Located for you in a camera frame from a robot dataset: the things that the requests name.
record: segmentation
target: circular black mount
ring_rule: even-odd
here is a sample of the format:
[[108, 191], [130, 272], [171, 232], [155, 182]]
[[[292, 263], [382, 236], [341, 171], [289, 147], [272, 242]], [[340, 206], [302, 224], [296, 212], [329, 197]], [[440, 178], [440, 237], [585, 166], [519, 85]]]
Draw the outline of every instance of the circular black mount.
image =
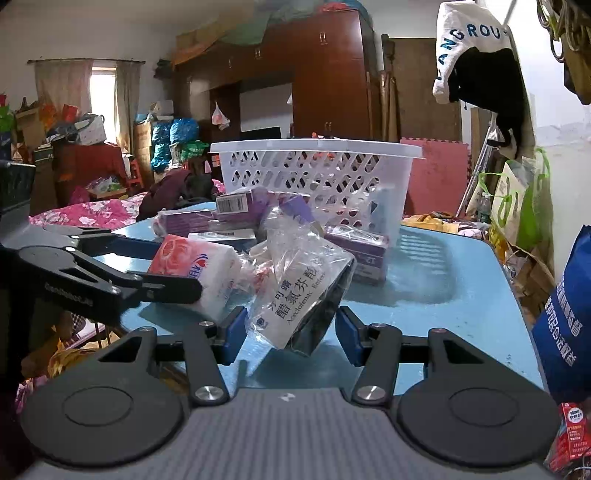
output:
[[484, 365], [462, 365], [413, 385], [396, 421], [417, 449], [492, 469], [543, 458], [558, 428], [546, 393], [509, 369]]
[[149, 355], [141, 354], [126, 362], [98, 353], [36, 391], [21, 415], [31, 444], [56, 462], [85, 468], [121, 465], [162, 446], [180, 428], [183, 407], [148, 373]]

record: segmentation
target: barcode label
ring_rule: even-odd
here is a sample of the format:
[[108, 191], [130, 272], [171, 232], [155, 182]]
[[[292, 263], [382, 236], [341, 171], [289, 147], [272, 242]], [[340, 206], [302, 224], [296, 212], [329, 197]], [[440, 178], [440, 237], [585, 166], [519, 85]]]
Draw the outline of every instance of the barcode label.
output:
[[226, 240], [229, 237], [233, 240], [250, 240], [256, 238], [255, 232], [251, 228], [227, 230], [224, 232], [195, 232], [189, 234], [189, 238], [199, 238], [200, 240], [205, 240], [207, 242], [219, 242]]
[[218, 213], [248, 212], [248, 201], [245, 193], [218, 197], [216, 204]]

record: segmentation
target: window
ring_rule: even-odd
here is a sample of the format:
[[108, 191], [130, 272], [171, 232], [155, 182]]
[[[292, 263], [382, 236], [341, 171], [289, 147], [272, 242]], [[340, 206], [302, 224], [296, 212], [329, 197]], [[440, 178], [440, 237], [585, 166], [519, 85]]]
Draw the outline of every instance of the window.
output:
[[107, 142], [116, 143], [115, 135], [115, 67], [92, 67], [90, 108], [105, 117]]

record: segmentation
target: plastic bag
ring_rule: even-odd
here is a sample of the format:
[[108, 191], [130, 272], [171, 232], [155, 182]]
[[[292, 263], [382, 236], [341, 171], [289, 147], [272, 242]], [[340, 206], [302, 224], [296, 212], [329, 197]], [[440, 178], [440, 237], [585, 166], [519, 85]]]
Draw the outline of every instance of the plastic bag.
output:
[[10, 132], [14, 127], [14, 115], [10, 111], [10, 107], [0, 106], [0, 132]]
[[187, 143], [197, 140], [199, 126], [192, 118], [179, 118], [170, 127], [170, 143]]
[[584, 226], [532, 330], [548, 389], [558, 403], [591, 395], [590, 285], [591, 227]]
[[247, 329], [274, 348], [310, 355], [349, 288], [355, 257], [323, 239], [312, 224], [272, 213], [264, 223], [267, 241], [249, 252], [256, 273], [265, 265], [268, 276]]
[[110, 177], [100, 177], [96, 180], [91, 181], [87, 186], [86, 190], [95, 195], [99, 195], [102, 193], [112, 192], [114, 190], [120, 190], [123, 188], [121, 182], [117, 178], [116, 175], [111, 175]]
[[172, 155], [168, 144], [160, 144], [154, 147], [154, 157], [150, 161], [152, 170], [156, 173], [163, 172], [170, 162]]
[[230, 120], [227, 119], [226, 115], [222, 113], [220, 107], [216, 102], [216, 109], [213, 111], [212, 123], [217, 125], [220, 130], [224, 130], [230, 126]]
[[167, 235], [148, 272], [199, 280], [203, 287], [200, 300], [181, 306], [215, 321], [220, 318], [230, 293], [241, 276], [241, 269], [241, 259], [232, 247]]
[[152, 143], [154, 145], [169, 144], [170, 141], [170, 128], [172, 122], [156, 122], [154, 129], [152, 130]]
[[187, 161], [189, 158], [200, 157], [203, 155], [203, 151], [209, 147], [208, 143], [201, 142], [199, 140], [195, 142], [188, 142], [181, 152], [181, 160]]
[[481, 173], [478, 183], [485, 193], [486, 175], [499, 176], [492, 203], [491, 220], [506, 240], [523, 250], [540, 250], [547, 259], [552, 229], [550, 200], [550, 163], [545, 151], [535, 149], [537, 158], [524, 158], [523, 163], [509, 160], [503, 173]]

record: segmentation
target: silver screw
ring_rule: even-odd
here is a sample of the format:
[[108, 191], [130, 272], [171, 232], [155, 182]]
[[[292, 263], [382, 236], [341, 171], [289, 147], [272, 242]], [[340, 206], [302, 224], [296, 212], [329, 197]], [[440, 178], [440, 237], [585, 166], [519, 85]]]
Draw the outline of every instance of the silver screw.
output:
[[366, 385], [357, 390], [357, 396], [364, 400], [380, 400], [386, 396], [386, 392], [376, 385]]
[[222, 398], [223, 390], [212, 385], [205, 385], [195, 392], [195, 396], [203, 401], [216, 401]]

